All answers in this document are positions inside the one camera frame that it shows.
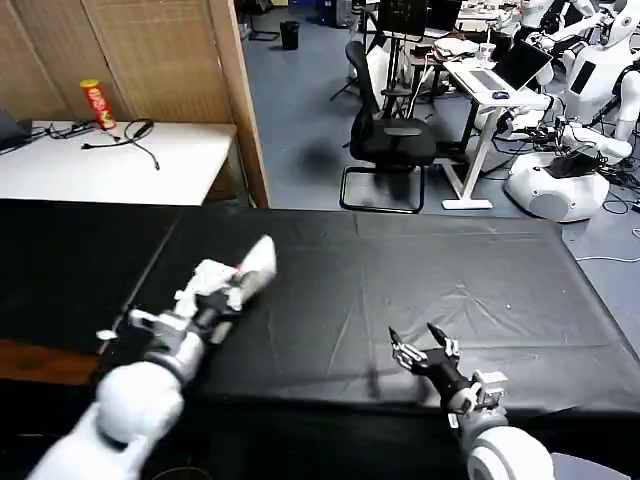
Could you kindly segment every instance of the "chair base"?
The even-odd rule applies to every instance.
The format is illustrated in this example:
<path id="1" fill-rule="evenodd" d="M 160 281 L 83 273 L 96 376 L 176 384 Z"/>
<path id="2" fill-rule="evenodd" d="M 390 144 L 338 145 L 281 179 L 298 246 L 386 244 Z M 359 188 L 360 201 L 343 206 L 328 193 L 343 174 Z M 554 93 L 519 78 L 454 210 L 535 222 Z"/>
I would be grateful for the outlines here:
<path id="1" fill-rule="evenodd" d="M 251 42 L 273 42 L 280 38 L 280 32 L 273 32 L 268 30 L 256 30 L 253 27 L 253 15 L 249 15 L 249 41 Z"/>
<path id="2" fill-rule="evenodd" d="M 348 90 L 348 88 L 351 86 L 354 86 L 354 87 L 358 86 L 358 81 L 355 78 L 347 79 L 347 83 L 345 83 L 345 85 L 340 90 L 334 93 L 333 96 L 329 99 L 329 101 L 333 102 L 338 97 L 338 95 L 340 95 L 343 92 L 348 93 L 349 95 L 355 95 L 356 97 L 360 96 L 358 93 Z"/>
<path id="3" fill-rule="evenodd" d="M 415 214 L 420 213 L 422 208 L 424 207 L 424 187 L 426 181 L 426 167 L 419 166 L 420 169 L 420 200 L 418 202 L 418 206 L 413 209 L 402 209 L 402 208 L 383 208 L 383 207 L 368 207 L 365 205 L 352 205 L 345 201 L 344 197 L 346 195 L 347 190 L 347 177 L 350 173 L 385 173 L 389 175 L 407 175 L 413 171 L 415 167 L 409 166 L 407 170 L 385 170 L 381 168 L 370 168 L 370 167 L 347 167 L 342 172 L 342 181 L 340 182 L 340 206 L 345 210 L 355 210 L 360 212 L 377 212 L 377 213 L 409 213 Z"/>

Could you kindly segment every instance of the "computer monitor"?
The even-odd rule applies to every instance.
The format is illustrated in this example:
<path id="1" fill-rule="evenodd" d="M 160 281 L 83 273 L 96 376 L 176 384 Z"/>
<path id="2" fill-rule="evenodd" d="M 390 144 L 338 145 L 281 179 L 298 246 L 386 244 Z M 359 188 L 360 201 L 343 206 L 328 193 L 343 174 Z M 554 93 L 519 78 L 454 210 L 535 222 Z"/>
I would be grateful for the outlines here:
<path id="1" fill-rule="evenodd" d="M 427 2 L 427 28 L 451 32 L 462 8 L 461 0 L 429 0 Z"/>
<path id="2" fill-rule="evenodd" d="M 523 40 L 516 42 L 493 68 L 493 71 L 511 85 L 520 90 L 551 61 L 553 57 Z"/>

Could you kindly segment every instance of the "mouse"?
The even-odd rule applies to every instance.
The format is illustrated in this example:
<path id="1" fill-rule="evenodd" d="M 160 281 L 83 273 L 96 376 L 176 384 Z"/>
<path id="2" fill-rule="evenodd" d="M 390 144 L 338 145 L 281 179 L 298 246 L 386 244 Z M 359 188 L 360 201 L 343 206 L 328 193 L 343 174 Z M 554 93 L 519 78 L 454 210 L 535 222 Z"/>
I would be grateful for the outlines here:
<path id="1" fill-rule="evenodd" d="M 495 100 L 507 100 L 509 98 L 509 94 L 505 91 L 493 92 L 492 97 Z"/>

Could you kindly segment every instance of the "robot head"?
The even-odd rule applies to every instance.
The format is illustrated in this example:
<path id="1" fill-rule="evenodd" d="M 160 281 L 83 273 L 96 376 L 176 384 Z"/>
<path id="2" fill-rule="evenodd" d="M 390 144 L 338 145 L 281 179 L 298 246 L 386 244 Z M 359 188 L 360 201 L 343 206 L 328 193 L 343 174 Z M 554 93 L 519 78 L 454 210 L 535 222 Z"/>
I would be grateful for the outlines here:
<path id="1" fill-rule="evenodd" d="M 617 0 L 607 10 L 607 18 L 600 30 L 600 44 L 612 47 L 631 38 L 640 23 L 640 2 L 637 0 Z"/>

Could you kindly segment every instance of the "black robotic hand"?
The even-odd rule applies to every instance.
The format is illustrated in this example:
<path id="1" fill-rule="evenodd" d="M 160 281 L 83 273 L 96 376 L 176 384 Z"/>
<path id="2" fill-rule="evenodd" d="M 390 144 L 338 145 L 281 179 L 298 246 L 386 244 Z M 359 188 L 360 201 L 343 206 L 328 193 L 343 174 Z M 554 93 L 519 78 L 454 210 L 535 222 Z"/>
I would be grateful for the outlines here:
<path id="1" fill-rule="evenodd" d="M 389 327 L 392 357 L 412 374 L 427 377 L 431 381 L 440 394 L 443 410 L 457 414 L 473 411 L 478 405 L 478 389 L 472 388 L 474 382 L 458 370 L 458 341 L 431 323 L 427 326 L 440 348 L 418 350 L 413 345 L 403 343 L 398 333 Z"/>

